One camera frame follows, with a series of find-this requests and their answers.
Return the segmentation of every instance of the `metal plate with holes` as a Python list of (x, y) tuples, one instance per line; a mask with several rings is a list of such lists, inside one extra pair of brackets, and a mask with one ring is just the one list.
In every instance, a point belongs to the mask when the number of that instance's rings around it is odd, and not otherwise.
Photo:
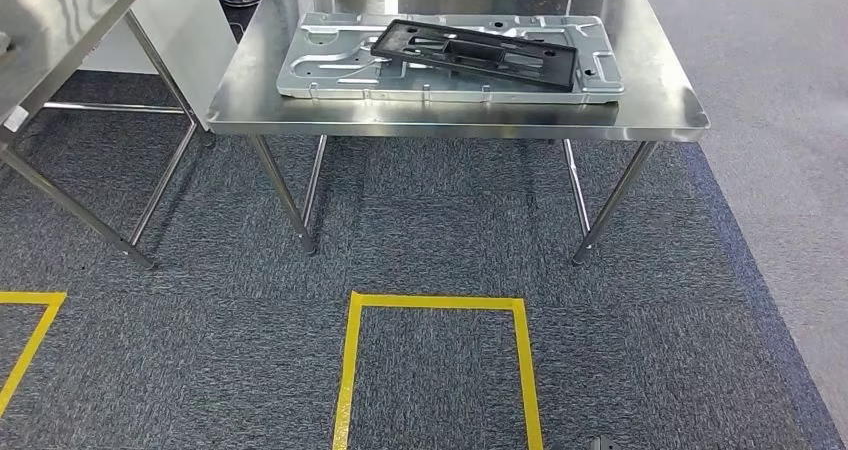
[[(371, 55), (396, 19), (522, 37), (578, 49), (574, 88), (562, 92)], [(498, 15), (352, 15), (308, 13), (277, 78), (295, 98), (433, 102), (607, 103), (624, 92), (607, 34), (597, 17)]]

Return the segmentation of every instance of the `gray carpet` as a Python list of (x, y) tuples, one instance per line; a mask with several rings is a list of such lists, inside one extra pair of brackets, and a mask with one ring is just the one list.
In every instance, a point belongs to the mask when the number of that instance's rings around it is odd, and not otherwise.
[[(79, 73), (63, 97), (115, 89), (164, 92)], [(183, 128), (48, 110), (18, 148), (129, 232)], [(270, 139), (297, 196), (316, 143)], [(635, 147), (577, 147), (596, 212)], [(153, 272), (0, 169), (0, 287), (69, 293), (0, 448), (329, 448), (352, 290), (525, 298), (546, 448), (811, 448), (676, 147), (580, 269), (558, 145), (333, 138), (325, 162), (310, 258), (247, 142), (194, 142), (143, 240)], [(7, 315), (2, 365), (29, 325)], [(349, 448), (526, 447), (507, 314), (362, 322)]]

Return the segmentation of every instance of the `floor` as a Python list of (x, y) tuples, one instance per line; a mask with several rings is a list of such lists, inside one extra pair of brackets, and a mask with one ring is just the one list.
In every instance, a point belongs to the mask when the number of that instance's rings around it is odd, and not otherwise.
[(651, 0), (713, 123), (701, 142), (848, 435), (848, 0)]

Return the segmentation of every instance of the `hole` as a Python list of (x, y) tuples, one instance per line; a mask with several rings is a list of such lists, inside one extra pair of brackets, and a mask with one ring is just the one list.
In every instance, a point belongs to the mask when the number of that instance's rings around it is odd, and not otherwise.
[(424, 37), (412, 37), (411, 39), (409, 39), (409, 44), (422, 48), (429, 48), (432, 50), (441, 50), (442, 47), (445, 46), (445, 42), (443, 40), (436, 40), (433, 38)]

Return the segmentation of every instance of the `white label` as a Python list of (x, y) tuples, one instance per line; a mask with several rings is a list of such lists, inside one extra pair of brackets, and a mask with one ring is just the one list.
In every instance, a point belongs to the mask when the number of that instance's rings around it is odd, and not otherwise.
[(3, 122), (3, 126), (13, 132), (17, 132), (28, 116), (29, 113), (26, 110), (21, 107), (15, 107), (12, 109), (12, 113), (6, 117), (6, 121)]

